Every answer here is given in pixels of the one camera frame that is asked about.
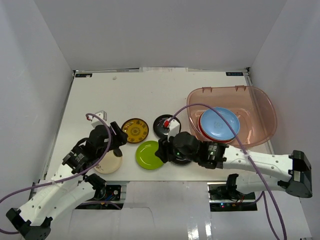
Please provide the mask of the red teal floral plate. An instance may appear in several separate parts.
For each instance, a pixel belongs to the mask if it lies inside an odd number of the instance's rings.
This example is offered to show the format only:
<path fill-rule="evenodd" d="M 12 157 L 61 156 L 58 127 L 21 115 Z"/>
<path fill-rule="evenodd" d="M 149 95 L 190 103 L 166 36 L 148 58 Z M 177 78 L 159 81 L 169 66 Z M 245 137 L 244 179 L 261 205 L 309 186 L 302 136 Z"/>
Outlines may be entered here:
<path fill-rule="evenodd" d="M 203 114 L 201 114 L 201 115 L 199 116 L 199 118 L 198 118 L 198 120 L 197 120 L 197 123 L 198 123 L 198 129 L 199 129 L 199 131 L 201 132 L 201 134 L 202 134 L 205 138 L 207 138 L 208 140 L 211 140 L 211 141 L 214 141 L 214 142 L 218 142 L 218 143 L 223 143 L 223 144 L 228 144 L 228 143 L 232 142 L 232 141 L 235 139 L 235 137 L 233 137 L 233 138 L 230 138 L 230 139 L 227 139 L 227 140 L 218 140 L 218 139 L 216 139 L 216 138 L 213 138 L 213 137 L 207 135 L 207 134 L 204 132 L 204 130 L 203 130 L 203 128 L 202 128 L 202 125 L 201 125 L 201 117 L 202 117 L 202 115 L 203 115 Z"/>

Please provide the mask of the light blue plastic plate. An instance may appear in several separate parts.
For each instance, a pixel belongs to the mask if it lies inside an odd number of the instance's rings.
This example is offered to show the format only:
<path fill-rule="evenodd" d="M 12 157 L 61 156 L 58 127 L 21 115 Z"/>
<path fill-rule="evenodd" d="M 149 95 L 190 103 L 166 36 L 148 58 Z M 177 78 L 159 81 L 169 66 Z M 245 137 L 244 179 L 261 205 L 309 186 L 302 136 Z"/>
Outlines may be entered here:
<path fill-rule="evenodd" d="M 228 122 L 234 133 L 237 135 L 241 127 L 238 117 L 226 108 L 215 107 L 214 109 Z M 200 122 L 203 131 L 212 138 L 228 140 L 235 137 L 226 122 L 212 109 L 207 109 L 202 113 Z"/>

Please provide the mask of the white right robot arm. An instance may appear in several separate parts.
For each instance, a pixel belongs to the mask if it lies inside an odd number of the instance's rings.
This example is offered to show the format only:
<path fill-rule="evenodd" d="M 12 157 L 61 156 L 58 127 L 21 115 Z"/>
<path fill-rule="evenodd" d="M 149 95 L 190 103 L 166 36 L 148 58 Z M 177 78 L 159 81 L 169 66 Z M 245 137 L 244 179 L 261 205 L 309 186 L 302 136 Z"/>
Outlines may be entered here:
<path fill-rule="evenodd" d="M 259 191 L 282 191 L 298 198 L 313 196 L 312 167 L 300 150 L 283 155 L 244 152 L 228 144 L 198 140 L 184 131 L 160 139 L 155 155 L 163 163 L 179 159 L 206 169 L 233 170 L 220 190 L 233 200 Z"/>

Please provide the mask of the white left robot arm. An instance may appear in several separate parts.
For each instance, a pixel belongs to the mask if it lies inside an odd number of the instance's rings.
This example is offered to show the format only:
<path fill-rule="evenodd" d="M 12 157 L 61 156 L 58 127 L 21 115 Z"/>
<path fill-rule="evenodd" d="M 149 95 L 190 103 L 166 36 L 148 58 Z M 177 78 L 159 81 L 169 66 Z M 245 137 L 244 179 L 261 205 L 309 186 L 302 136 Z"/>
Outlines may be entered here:
<path fill-rule="evenodd" d="M 98 124 L 88 137 L 80 139 L 63 158 L 51 181 L 36 186 L 36 194 L 19 208 L 11 208 L 7 219 L 15 233 L 26 240 L 44 240 L 51 223 L 88 200 L 104 200 L 107 182 L 93 168 L 109 151 L 118 152 L 128 135 L 114 121 L 110 126 Z"/>

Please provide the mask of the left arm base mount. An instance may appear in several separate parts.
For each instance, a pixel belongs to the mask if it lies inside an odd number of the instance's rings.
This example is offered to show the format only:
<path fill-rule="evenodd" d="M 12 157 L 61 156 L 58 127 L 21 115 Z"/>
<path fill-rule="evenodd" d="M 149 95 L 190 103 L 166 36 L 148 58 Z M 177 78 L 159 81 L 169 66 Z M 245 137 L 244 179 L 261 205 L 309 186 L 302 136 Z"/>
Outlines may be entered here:
<path fill-rule="evenodd" d="M 84 210 L 121 210 L 124 205 L 120 203 L 121 191 L 121 185 L 107 185 L 106 190 L 100 194 L 98 199 L 90 199 L 77 208 Z"/>

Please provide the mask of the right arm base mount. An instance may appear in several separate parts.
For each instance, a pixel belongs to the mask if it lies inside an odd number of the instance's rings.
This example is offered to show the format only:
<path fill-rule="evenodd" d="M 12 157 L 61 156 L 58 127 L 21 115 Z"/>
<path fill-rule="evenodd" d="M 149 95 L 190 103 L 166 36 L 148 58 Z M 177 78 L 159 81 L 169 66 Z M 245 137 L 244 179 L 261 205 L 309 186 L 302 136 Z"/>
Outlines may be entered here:
<path fill-rule="evenodd" d="M 208 182 L 207 191 L 210 211 L 252 212 L 257 211 L 257 197 L 254 192 L 240 193 L 237 190 L 238 174 L 231 174 L 226 181 Z"/>

